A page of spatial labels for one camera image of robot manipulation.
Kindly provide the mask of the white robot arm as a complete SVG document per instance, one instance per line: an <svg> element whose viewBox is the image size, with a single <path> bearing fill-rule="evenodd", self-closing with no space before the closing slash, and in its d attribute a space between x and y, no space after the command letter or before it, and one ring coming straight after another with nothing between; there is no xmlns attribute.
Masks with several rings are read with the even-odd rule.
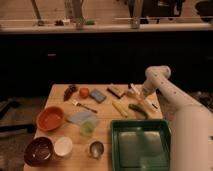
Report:
<svg viewBox="0 0 213 171"><path fill-rule="evenodd" d="M168 66L150 66L141 96L159 90L177 109L171 122L170 171L213 171L213 113L169 81Z"/></svg>

